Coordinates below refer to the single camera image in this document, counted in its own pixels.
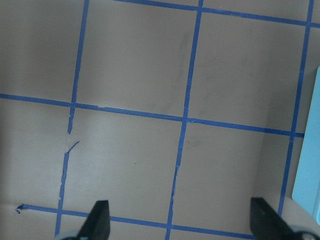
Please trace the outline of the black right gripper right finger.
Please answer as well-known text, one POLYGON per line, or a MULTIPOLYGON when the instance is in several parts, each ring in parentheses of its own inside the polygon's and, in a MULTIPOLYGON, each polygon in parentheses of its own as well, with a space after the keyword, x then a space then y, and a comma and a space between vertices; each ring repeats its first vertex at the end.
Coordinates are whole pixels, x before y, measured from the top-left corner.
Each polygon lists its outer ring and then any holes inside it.
POLYGON ((262 197, 250 200, 250 230, 256 240, 300 239, 300 235, 262 197))

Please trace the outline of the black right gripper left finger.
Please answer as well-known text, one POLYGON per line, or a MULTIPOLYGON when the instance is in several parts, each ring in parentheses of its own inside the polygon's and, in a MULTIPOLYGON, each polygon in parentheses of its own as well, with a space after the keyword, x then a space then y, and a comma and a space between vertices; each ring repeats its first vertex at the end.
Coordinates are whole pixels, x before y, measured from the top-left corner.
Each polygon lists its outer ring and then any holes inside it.
POLYGON ((108 200, 98 200, 76 235, 76 240, 108 240, 111 232, 108 200))

